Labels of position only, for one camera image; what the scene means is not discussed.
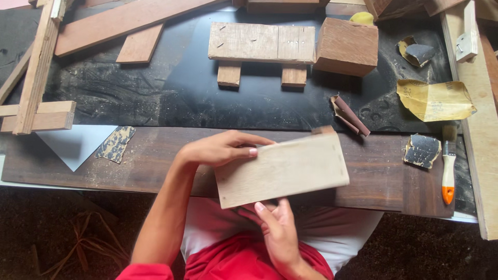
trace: brush handle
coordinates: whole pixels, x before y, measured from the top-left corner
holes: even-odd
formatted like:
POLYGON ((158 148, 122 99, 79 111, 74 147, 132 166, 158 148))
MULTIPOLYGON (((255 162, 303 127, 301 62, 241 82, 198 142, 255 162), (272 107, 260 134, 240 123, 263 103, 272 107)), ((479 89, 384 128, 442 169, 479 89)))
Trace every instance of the brush handle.
POLYGON ((443 183, 442 192, 443 200, 446 204, 450 204, 455 194, 455 159, 454 155, 443 155, 444 170, 443 170, 443 183))

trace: person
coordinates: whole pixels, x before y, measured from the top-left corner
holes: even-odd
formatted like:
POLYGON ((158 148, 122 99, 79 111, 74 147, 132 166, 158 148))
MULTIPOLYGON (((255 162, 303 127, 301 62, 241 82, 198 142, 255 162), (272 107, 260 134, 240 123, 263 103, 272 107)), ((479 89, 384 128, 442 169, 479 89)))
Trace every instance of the person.
POLYGON ((333 279, 356 256, 383 212, 319 207, 296 221, 289 201, 222 210, 216 199, 190 197, 200 164, 220 166, 257 156, 269 139, 227 131, 177 153, 138 235, 131 264, 117 280, 172 280, 181 250, 185 279, 333 279))

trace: red shirt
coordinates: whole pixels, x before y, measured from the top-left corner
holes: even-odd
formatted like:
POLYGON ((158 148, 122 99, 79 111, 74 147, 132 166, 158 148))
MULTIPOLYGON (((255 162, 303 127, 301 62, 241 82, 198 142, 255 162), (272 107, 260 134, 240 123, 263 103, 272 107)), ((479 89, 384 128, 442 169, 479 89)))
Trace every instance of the red shirt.
MULTIPOLYGON (((325 278, 334 276, 323 256, 313 247, 299 242, 299 251, 310 266, 325 278)), ((192 254, 185 266, 186 280, 282 280, 271 263, 262 236, 242 232, 192 254)), ((132 264, 116 280, 173 280, 164 264, 132 264)))

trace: fingernail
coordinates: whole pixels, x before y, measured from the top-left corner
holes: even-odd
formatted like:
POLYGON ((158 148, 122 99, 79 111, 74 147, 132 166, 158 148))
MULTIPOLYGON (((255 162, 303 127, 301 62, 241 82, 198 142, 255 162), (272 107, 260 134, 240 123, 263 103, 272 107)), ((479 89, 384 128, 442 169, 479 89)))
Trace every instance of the fingernail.
POLYGON ((252 148, 249 150, 249 156, 257 156, 257 149, 252 148))
POLYGON ((261 212, 263 211, 263 209, 266 208, 261 202, 256 202, 254 204, 254 209, 257 211, 257 212, 261 212))

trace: brush bristles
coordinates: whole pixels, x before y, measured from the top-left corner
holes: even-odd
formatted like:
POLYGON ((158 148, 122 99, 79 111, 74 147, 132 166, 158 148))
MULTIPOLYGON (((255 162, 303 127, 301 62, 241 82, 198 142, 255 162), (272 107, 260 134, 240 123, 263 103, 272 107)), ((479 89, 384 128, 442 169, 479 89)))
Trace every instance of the brush bristles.
POLYGON ((455 142, 457 140, 457 127, 453 125, 443 126, 443 141, 455 142))

